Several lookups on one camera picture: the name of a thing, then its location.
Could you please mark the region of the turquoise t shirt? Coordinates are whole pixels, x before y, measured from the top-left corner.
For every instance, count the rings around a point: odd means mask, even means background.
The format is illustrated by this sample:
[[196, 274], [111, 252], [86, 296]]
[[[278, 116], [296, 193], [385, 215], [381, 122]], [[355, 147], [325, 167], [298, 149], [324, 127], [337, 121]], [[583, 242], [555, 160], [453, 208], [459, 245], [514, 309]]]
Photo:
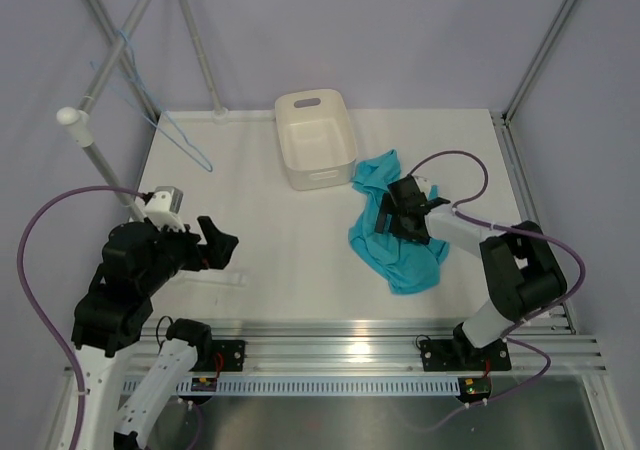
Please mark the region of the turquoise t shirt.
[[348, 241], [355, 254], [388, 282], [393, 294], [411, 295], [439, 284], [450, 244], [432, 239], [422, 245], [374, 230], [387, 186], [400, 177], [401, 164], [394, 149], [357, 164], [352, 188], [365, 197], [365, 204], [348, 231]]

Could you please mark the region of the light blue wire hanger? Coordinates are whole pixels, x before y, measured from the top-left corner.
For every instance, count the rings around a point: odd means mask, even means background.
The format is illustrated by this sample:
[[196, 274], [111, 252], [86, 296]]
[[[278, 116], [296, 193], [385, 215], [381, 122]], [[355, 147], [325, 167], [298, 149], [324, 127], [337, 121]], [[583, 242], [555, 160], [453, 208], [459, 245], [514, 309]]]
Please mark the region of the light blue wire hanger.
[[177, 123], [161, 102], [149, 91], [147, 88], [137, 66], [135, 48], [131, 43], [129, 35], [119, 28], [116, 31], [116, 35], [120, 37], [124, 42], [123, 56], [131, 59], [132, 76], [128, 76], [124, 70], [117, 70], [117, 75], [127, 84], [132, 84], [135, 90], [138, 90], [144, 97], [146, 97], [151, 104], [154, 104], [160, 111], [160, 116], [156, 119], [149, 117], [142, 109], [140, 104], [133, 103], [114, 83], [111, 82], [112, 77], [107, 78], [106, 87], [122, 99], [130, 108], [138, 112], [139, 115], [148, 124], [151, 125], [155, 133], [159, 133], [166, 138], [176, 149], [187, 156], [192, 162], [200, 167], [205, 172], [212, 174], [214, 172], [214, 165], [208, 156], [193, 143], [185, 130]]

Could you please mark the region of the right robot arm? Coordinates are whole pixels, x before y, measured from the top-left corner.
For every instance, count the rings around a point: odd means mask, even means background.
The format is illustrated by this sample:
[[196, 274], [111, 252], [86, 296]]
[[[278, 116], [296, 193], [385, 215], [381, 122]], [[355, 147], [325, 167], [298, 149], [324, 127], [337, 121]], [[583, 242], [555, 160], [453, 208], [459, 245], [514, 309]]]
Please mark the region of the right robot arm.
[[388, 185], [375, 231], [428, 244], [442, 240], [479, 258], [487, 302], [457, 325], [448, 339], [418, 343], [423, 369], [435, 372], [504, 372], [512, 369], [505, 332], [563, 296], [567, 283], [540, 227], [532, 221], [498, 230], [456, 214], [451, 202], [430, 199], [406, 176]]

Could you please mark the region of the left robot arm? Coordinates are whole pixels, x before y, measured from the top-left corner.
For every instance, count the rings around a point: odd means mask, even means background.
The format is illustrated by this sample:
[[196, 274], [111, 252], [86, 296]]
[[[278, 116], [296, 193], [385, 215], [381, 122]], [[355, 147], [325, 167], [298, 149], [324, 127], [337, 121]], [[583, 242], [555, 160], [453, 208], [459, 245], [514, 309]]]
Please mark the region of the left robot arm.
[[242, 340], [216, 340], [209, 325], [174, 320], [155, 363], [126, 404], [119, 403], [126, 371], [153, 312], [151, 298], [181, 271], [222, 270], [239, 240], [211, 218], [201, 232], [157, 228], [150, 220], [114, 228], [88, 293], [74, 311], [72, 343], [81, 372], [77, 380], [82, 427], [69, 449], [143, 449], [177, 385], [190, 372], [239, 372]]

